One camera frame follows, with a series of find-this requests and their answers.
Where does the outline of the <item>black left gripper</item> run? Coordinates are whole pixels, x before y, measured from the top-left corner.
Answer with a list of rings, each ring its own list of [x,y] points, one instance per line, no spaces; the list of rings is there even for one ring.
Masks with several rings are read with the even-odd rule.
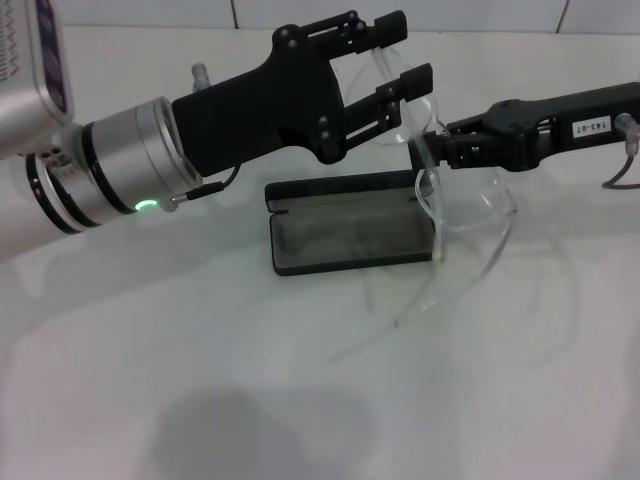
[[[279,28],[260,66],[173,101],[187,159],[203,177],[286,147],[306,149],[323,164],[341,161],[347,152],[344,103],[331,60],[407,37],[400,10],[372,25],[350,10]]]

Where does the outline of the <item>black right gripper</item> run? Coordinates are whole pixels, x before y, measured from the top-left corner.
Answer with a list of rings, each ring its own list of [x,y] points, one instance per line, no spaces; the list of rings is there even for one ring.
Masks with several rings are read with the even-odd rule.
[[[331,66],[332,92],[337,95],[337,119],[325,127],[325,153],[349,150],[402,125],[402,101],[433,91],[429,63],[412,68],[378,86],[369,96],[344,106]],[[614,127],[621,114],[639,115],[639,84],[630,82],[542,100],[507,100],[488,111],[445,125],[445,134],[427,132],[408,141],[414,169],[500,166],[511,172],[531,170],[550,156],[623,140]]]

